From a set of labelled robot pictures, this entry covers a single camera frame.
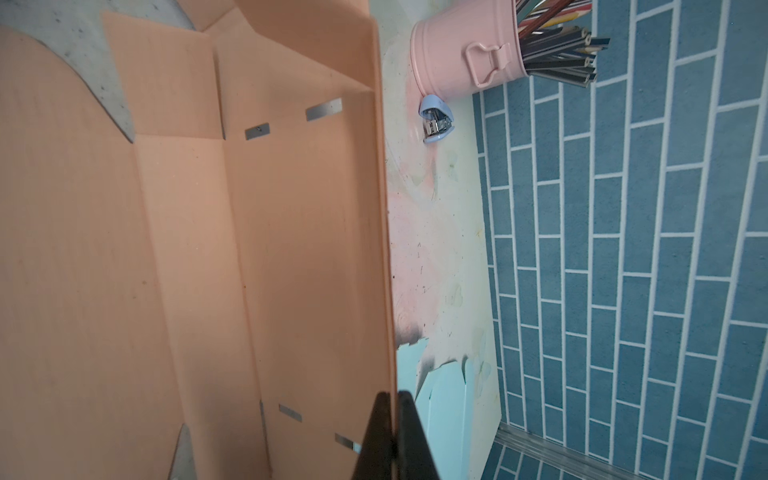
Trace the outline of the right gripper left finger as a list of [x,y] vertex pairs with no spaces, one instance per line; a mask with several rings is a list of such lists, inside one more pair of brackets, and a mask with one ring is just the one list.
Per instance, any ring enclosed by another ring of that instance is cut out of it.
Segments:
[[390,480],[393,448],[390,394],[380,392],[371,410],[352,480]]

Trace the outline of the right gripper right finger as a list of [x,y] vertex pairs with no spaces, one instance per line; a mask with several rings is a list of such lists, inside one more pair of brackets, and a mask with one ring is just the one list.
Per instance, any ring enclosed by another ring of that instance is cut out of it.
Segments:
[[398,392],[397,478],[399,480],[439,480],[415,400],[410,392]]

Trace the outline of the orange paper box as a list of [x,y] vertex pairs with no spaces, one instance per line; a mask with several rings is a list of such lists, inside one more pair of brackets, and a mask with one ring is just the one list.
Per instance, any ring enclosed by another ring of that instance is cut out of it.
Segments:
[[1,29],[1,475],[352,479],[395,392],[365,1],[100,16],[134,132]]

